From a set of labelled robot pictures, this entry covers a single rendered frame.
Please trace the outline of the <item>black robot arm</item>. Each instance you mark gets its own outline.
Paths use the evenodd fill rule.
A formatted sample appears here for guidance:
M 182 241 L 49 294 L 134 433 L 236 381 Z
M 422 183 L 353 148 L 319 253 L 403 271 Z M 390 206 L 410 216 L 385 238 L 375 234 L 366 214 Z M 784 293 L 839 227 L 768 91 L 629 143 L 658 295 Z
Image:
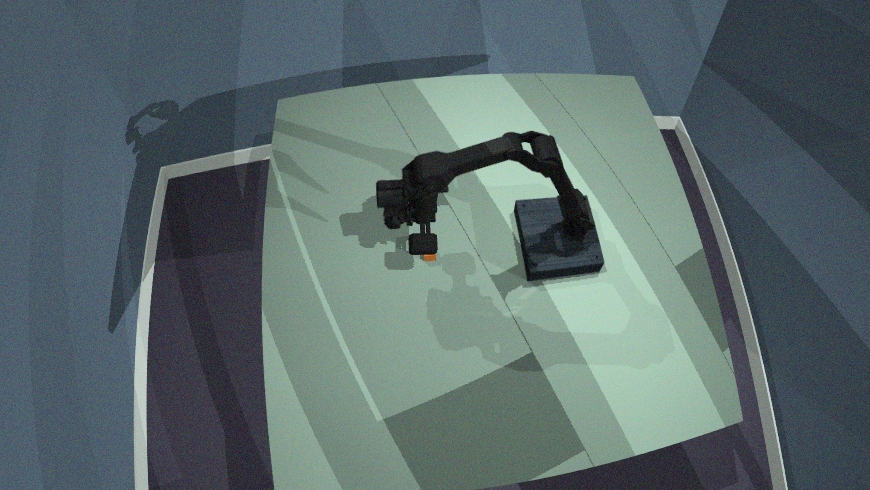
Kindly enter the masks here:
M 385 207 L 387 228 L 399 229 L 404 222 L 413 225 L 410 199 L 415 207 L 430 209 L 437 202 L 438 192 L 449 192 L 448 185 L 455 177 L 512 160 L 551 179 L 559 193 L 557 199 L 567 240 L 589 238 L 588 230 L 595 227 L 589 202 L 574 189 L 553 136 L 536 131 L 506 132 L 502 136 L 452 153 L 419 154 L 402 169 L 403 179 L 378 180 L 377 208 Z M 530 143 L 533 154 L 523 150 L 523 142 Z

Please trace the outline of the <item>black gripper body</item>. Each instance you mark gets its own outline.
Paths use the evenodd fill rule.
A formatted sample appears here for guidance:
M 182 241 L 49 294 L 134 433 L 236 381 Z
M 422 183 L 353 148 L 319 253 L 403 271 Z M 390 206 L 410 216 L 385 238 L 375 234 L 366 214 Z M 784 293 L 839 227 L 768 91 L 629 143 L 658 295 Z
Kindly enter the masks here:
M 411 255 L 435 255 L 438 250 L 437 235 L 431 233 L 430 222 L 436 221 L 437 202 L 430 209 L 419 209 L 412 204 L 410 199 L 410 213 L 412 221 L 420 224 L 420 233 L 409 235 L 409 253 Z

